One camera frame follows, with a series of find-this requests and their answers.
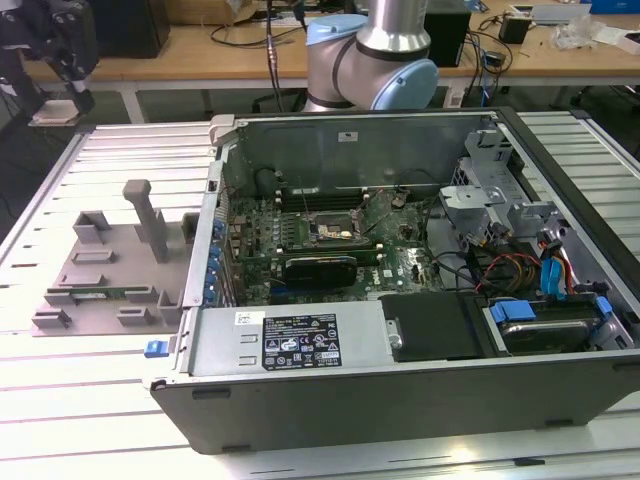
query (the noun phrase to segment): table leg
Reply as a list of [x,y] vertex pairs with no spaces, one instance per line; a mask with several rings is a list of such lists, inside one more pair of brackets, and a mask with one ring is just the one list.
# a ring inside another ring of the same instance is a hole
[[556,96],[554,97],[553,101],[549,106],[551,108],[563,108],[562,101],[564,100],[564,97],[567,95],[568,91],[569,91],[569,87],[558,87],[558,90],[556,91]]
[[122,101],[129,114],[129,121],[131,123],[148,123],[147,115],[145,114],[140,99],[138,99],[138,92],[134,87],[127,87],[120,90],[122,95]]
[[207,116],[213,115],[213,101],[211,100],[211,90],[200,90],[202,103],[204,104],[204,113]]
[[453,79],[447,88],[447,94],[444,97],[444,108],[460,108],[462,107],[462,99],[467,89],[467,83],[464,79]]

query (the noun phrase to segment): motherboard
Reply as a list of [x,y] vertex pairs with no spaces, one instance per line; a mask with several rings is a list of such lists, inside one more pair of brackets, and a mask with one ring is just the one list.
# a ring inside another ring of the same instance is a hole
[[232,199],[228,252],[237,303],[375,300],[442,290],[425,252],[424,201],[409,197],[377,191],[353,208],[334,203],[326,210],[310,197],[302,211],[281,199]]

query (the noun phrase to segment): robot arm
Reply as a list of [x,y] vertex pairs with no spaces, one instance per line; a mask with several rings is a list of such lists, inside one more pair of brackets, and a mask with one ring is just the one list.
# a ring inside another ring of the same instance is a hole
[[0,0],[0,88],[28,116],[46,103],[27,75],[20,50],[44,60],[62,80],[79,114],[94,100],[85,79],[98,63],[93,15],[85,0]]
[[426,108],[438,84],[438,69],[426,58],[426,7],[426,0],[370,0],[368,18],[313,21],[305,111]]

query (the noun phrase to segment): white paper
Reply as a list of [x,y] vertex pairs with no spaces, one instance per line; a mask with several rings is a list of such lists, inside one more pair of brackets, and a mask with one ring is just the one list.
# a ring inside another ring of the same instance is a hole
[[236,325],[262,325],[264,312],[236,312]]
[[624,30],[623,28],[604,26],[594,35],[596,42],[606,43],[607,45],[617,45],[622,37],[632,30]]

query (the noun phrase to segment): sticker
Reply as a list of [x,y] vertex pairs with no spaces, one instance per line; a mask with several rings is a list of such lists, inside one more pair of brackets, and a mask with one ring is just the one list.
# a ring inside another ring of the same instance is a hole
[[236,325],[262,325],[264,312],[236,312]]
[[338,132],[338,142],[357,142],[358,132]]
[[264,318],[264,312],[243,313],[262,315],[262,367],[265,370],[342,366],[334,314]]
[[104,293],[74,293],[71,295],[74,300],[106,300]]

